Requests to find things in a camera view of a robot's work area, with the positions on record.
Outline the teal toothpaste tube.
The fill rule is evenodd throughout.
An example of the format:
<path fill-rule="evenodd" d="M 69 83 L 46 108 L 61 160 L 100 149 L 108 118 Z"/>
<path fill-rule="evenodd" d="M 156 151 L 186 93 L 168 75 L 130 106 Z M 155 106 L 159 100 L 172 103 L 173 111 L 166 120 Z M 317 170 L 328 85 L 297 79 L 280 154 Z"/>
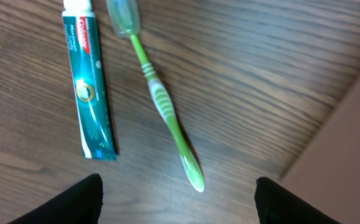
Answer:
<path fill-rule="evenodd" d="M 62 21 L 72 73 L 83 156 L 115 161 L 116 151 L 91 0 L 64 0 Z"/>

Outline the green toothbrush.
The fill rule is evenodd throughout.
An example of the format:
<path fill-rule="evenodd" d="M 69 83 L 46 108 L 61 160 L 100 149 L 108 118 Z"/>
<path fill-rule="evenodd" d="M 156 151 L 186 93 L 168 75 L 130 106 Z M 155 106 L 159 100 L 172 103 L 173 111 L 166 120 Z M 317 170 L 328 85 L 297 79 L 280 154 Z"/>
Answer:
<path fill-rule="evenodd" d="M 138 37 L 141 25 L 137 1 L 107 0 L 106 4 L 115 34 L 129 39 L 135 50 L 153 103 L 173 136 L 187 178 L 196 191 L 203 192 L 205 185 L 201 168 L 181 132 L 171 97 Z"/>

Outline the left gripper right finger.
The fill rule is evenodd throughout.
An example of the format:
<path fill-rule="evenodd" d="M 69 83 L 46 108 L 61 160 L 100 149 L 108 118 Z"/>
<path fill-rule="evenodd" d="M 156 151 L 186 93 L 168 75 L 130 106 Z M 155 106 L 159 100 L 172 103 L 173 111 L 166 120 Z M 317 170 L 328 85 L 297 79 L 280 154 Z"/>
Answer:
<path fill-rule="evenodd" d="M 339 224 L 268 177 L 257 179 L 254 199 L 260 224 Z"/>

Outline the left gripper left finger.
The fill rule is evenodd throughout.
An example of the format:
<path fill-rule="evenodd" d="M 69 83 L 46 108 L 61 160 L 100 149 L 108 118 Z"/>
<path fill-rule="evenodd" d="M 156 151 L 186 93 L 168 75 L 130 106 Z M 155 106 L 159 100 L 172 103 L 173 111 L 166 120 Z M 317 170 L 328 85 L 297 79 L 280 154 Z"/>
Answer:
<path fill-rule="evenodd" d="M 102 178 L 91 174 L 9 224 L 97 224 L 102 206 Z"/>

